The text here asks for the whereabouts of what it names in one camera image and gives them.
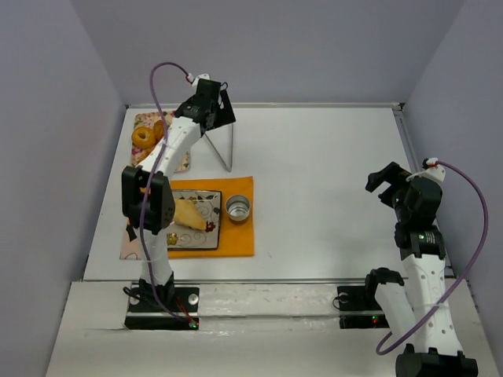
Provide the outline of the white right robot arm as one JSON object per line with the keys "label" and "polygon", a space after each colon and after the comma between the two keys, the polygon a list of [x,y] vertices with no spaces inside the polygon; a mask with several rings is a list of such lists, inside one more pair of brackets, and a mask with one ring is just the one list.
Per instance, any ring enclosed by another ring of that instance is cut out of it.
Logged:
{"label": "white right robot arm", "polygon": [[366,190],[387,182],[380,201],[393,209],[395,244],[405,276],[388,268],[365,278],[365,295],[384,311],[397,376],[477,376],[476,360],[466,357],[454,329],[446,293],[446,248],[435,225],[442,201],[444,167],[436,159],[412,174],[395,162],[368,176]]}

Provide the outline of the triangular pastry bread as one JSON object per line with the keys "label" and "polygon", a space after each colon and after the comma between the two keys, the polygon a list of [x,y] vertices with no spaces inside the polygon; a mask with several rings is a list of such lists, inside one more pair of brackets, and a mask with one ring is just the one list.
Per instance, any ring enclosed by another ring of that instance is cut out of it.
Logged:
{"label": "triangular pastry bread", "polygon": [[175,213],[173,222],[195,230],[205,230],[206,222],[196,205],[187,199],[175,199]]}

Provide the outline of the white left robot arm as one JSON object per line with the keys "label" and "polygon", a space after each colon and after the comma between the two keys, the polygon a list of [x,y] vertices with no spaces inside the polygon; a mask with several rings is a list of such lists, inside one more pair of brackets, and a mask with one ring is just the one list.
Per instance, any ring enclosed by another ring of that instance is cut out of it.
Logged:
{"label": "white left robot arm", "polygon": [[156,249],[159,235],[174,218],[175,201],[170,179],[185,154],[208,131],[236,121],[227,83],[206,76],[196,78],[195,93],[168,118],[160,120],[163,137],[149,156],[121,174],[122,212],[136,232],[142,254],[141,280],[158,287],[172,275],[167,252]]}

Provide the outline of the metal tongs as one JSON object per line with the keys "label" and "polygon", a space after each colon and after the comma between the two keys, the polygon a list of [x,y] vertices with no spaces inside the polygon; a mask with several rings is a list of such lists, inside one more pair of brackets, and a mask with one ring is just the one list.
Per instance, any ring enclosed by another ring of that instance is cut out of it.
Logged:
{"label": "metal tongs", "polygon": [[233,170],[234,124],[223,126],[205,134],[211,153],[217,159],[224,171],[231,173]]}

